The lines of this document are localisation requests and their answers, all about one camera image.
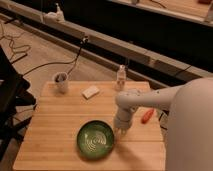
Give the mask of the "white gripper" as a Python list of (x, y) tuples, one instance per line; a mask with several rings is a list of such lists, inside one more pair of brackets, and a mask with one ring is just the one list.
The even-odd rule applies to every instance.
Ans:
[(131, 127), (131, 119), (125, 115), (115, 115), (113, 125), (116, 132), (125, 134)]

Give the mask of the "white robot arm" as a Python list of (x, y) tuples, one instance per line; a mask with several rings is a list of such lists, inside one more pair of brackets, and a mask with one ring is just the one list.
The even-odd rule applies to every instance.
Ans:
[(114, 127), (127, 131), (141, 106), (169, 112), (166, 171), (213, 171), (213, 77), (141, 92), (121, 91)]

